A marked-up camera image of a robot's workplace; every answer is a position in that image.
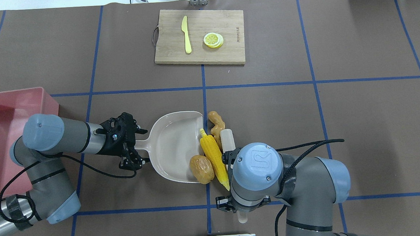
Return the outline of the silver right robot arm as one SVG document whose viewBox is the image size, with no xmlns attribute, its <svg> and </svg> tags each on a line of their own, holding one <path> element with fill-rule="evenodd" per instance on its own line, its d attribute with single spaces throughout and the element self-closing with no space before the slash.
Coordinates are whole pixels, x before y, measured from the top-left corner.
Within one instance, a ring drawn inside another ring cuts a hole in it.
<svg viewBox="0 0 420 236">
<path fill-rule="evenodd" d="M 216 198 L 216 208 L 247 214 L 267 205 L 272 197 L 283 206 L 275 219 L 278 232 L 286 212 L 285 236 L 369 236 L 333 232 L 333 205 L 347 200 L 350 174 L 337 160 L 309 157 L 315 149 L 344 139 L 314 141 L 297 145 L 309 147 L 300 156 L 284 154 L 264 143 L 251 143 L 226 151 L 223 162 L 230 166 L 230 194 Z"/>
</svg>

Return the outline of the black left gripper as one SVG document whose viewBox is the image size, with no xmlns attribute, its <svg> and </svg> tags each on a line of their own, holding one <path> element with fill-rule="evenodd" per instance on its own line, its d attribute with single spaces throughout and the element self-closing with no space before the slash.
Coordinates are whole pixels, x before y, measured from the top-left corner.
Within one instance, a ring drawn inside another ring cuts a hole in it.
<svg viewBox="0 0 420 236">
<path fill-rule="evenodd" d="M 150 162 L 149 157 L 141 157 L 135 150 L 135 134 L 147 134 L 148 130 L 141 128 L 134 117 L 126 112 L 117 118 L 110 118 L 101 123 L 95 130 L 96 135 L 103 135 L 102 148 L 97 155 L 117 156 L 121 158 L 119 169 L 136 171 Z"/>
</svg>

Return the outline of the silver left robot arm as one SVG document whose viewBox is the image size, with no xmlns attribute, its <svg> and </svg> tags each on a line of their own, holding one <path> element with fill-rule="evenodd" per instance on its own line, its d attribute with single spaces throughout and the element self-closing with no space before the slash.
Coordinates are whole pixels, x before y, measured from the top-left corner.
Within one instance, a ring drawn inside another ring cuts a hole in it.
<svg viewBox="0 0 420 236">
<path fill-rule="evenodd" d="M 120 157 L 119 168 L 133 178 L 149 158 L 136 151 L 136 135 L 146 134 L 126 112 L 101 124 L 56 115 L 34 114 L 25 123 L 22 136 L 10 148 L 11 160 L 23 167 L 0 192 L 0 236 L 9 236 L 47 220 L 59 223 L 81 208 L 63 158 L 85 167 L 67 153 Z"/>
</svg>

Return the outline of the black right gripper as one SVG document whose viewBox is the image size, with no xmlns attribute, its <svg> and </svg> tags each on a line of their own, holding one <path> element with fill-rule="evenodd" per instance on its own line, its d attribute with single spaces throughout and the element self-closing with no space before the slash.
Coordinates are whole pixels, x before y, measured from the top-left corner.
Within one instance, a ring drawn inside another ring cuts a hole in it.
<svg viewBox="0 0 420 236">
<path fill-rule="evenodd" d="M 237 162 L 238 154 L 241 149 L 233 151 L 226 151 L 222 155 L 222 162 L 226 164 L 227 174 L 229 176 L 230 194 L 226 196 L 219 196 L 216 198 L 216 209 L 224 212 L 247 213 L 252 212 L 257 208 L 265 206 L 271 202 L 269 195 L 264 195 L 260 199 L 248 200 L 242 198 L 233 187 L 233 165 Z"/>
</svg>

